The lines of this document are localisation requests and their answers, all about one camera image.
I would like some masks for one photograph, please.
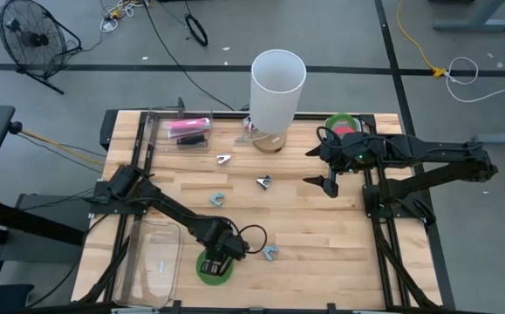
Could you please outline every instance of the white cylinder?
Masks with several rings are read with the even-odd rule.
[[[278,134],[290,126],[306,80],[306,66],[284,50],[262,52],[252,63],[250,119],[258,130]]]

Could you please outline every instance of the white cable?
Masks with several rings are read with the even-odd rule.
[[[461,82],[461,81],[455,79],[453,76],[450,75],[450,72],[452,72],[452,67],[454,66],[455,61],[458,61],[458,60],[466,60],[466,61],[468,61],[468,62],[470,62],[471,64],[474,65],[474,67],[475,67],[475,76],[474,76],[473,79],[471,79],[468,82]],[[462,103],[466,103],[466,104],[468,104],[468,103],[474,103],[474,102],[481,101],[481,100],[487,99],[489,97],[495,96],[495,95],[497,95],[499,93],[505,92],[505,89],[503,89],[503,90],[500,90],[498,92],[493,92],[493,93],[490,93],[489,95],[480,97],[478,99],[469,99],[469,100],[460,99],[460,98],[456,97],[454,95],[454,93],[452,92],[452,90],[450,89],[449,82],[453,82],[453,83],[456,83],[456,84],[459,84],[459,85],[471,85],[479,77],[479,66],[472,59],[470,59],[470,58],[458,57],[458,58],[455,58],[454,60],[452,60],[452,62],[450,63],[450,66],[447,68],[446,73],[444,73],[444,76],[446,76],[446,88],[450,92],[450,95],[452,95],[452,97],[454,97],[456,100],[458,100],[458,101],[460,101]]]
[[[109,21],[105,20],[106,17],[110,16],[111,12],[114,12],[114,11],[120,9],[128,17],[133,17],[133,8],[138,8],[138,7],[142,7],[142,6],[144,6],[144,5],[143,4],[134,4],[133,0],[126,0],[126,1],[119,0],[118,4],[116,6],[112,7],[111,9],[109,9],[106,12],[105,17],[103,17],[103,19],[101,20],[101,26],[99,27],[99,29],[102,32],[107,33],[107,32],[111,32],[111,31],[116,30],[116,28],[119,26],[119,21],[116,18],[112,18]],[[112,26],[112,29],[103,28],[106,25],[105,22],[109,22]]]

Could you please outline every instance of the concrete floor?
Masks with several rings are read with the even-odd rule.
[[[71,27],[85,48],[99,40],[99,1],[38,2]],[[165,5],[177,16],[185,12],[183,3]],[[208,0],[190,5],[208,32],[208,48],[186,40],[187,31],[159,5],[151,9],[167,46],[184,65],[250,65],[261,51],[282,48],[297,53],[307,65],[390,66],[373,1]],[[426,69],[417,48],[395,23],[398,1],[384,0],[383,5],[399,67]],[[437,66],[447,66],[452,58],[465,56],[482,69],[505,70],[505,33],[433,30],[434,18],[462,17],[471,9],[469,4],[406,0],[402,21]],[[505,18],[505,4],[495,17]],[[0,64],[10,63],[0,42]],[[137,9],[134,17],[121,20],[116,31],[105,34],[100,46],[78,55],[73,63],[172,65],[173,61],[154,36],[145,12]],[[248,73],[190,75],[233,107],[248,102]],[[66,95],[13,71],[0,71],[0,105],[16,107],[15,119],[21,120],[25,129],[95,151],[102,151],[99,128],[106,109],[171,106],[178,96],[189,108],[222,109],[179,72],[64,71],[51,82]],[[465,141],[477,133],[505,132],[505,93],[462,104],[448,94],[443,78],[409,76],[403,77],[403,83],[415,131],[423,140]],[[454,92],[471,99],[502,88],[505,78],[480,78],[468,87],[454,86]],[[400,112],[392,76],[336,73],[309,74],[299,110]],[[431,189],[431,195],[457,309],[505,313],[505,146],[486,149],[500,169],[493,180],[484,184],[455,182]],[[9,136],[0,151],[0,201],[7,204],[14,204],[20,193],[71,195],[89,188],[98,177],[17,137]],[[69,267],[10,263],[0,283],[34,283],[37,297],[58,282]],[[72,284],[73,278],[45,304],[67,302]]]

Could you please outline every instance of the green ring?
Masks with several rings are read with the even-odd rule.
[[[333,130],[333,126],[341,120],[349,122],[349,125],[352,126],[353,130],[358,130],[357,121],[355,121],[355,119],[347,113],[336,113],[332,115],[325,121],[325,127]]]
[[[225,272],[225,274],[223,274],[223,276],[211,276],[200,272],[201,262],[205,259],[206,251],[204,250],[200,253],[200,255],[198,255],[198,259],[196,260],[196,274],[198,274],[198,277],[207,285],[221,285],[226,283],[233,273],[235,262],[232,262],[229,265],[229,269]]]

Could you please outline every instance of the electric fan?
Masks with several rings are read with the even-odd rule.
[[[62,30],[78,41],[75,47],[67,48]],[[0,9],[0,38],[18,73],[64,94],[48,78],[66,67],[70,55],[82,50],[81,41],[47,9],[31,0],[6,1]]]

